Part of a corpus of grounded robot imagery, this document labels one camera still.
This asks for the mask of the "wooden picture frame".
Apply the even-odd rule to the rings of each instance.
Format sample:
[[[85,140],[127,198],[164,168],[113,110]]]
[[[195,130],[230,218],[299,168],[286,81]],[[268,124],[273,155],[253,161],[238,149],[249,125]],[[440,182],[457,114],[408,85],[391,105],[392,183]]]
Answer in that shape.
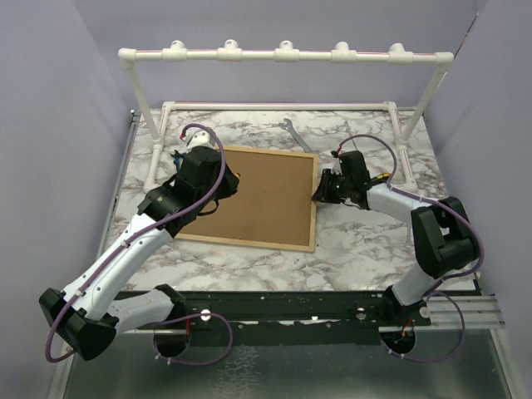
[[[230,169],[239,176],[236,195],[199,217],[178,239],[312,253],[316,238],[316,154],[229,146]]]

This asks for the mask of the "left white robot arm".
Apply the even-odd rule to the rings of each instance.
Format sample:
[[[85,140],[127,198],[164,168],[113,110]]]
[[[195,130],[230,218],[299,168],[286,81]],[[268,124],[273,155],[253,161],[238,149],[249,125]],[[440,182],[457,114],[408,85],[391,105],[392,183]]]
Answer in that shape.
[[[145,195],[119,238],[86,272],[39,298],[50,334],[85,361],[100,356],[121,333],[156,324],[174,328],[191,318],[185,298],[166,284],[124,300],[116,297],[150,256],[206,214],[209,202],[218,204],[238,190],[239,177],[223,149],[196,146],[179,163],[174,175]]]

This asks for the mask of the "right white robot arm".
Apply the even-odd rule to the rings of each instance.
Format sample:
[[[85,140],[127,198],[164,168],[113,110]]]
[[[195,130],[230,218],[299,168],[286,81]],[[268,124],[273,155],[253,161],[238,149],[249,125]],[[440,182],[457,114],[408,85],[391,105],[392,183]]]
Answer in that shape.
[[[333,167],[323,170],[313,201],[350,201],[359,209],[385,214],[411,228],[416,262],[387,289],[391,299],[382,304],[382,316],[388,323],[404,323],[411,316],[411,305],[450,278],[452,271],[483,259],[483,246],[457,198],[425,198],[392,186],[390,174],[371,177],[358,150],[337,150],[332,157]]]

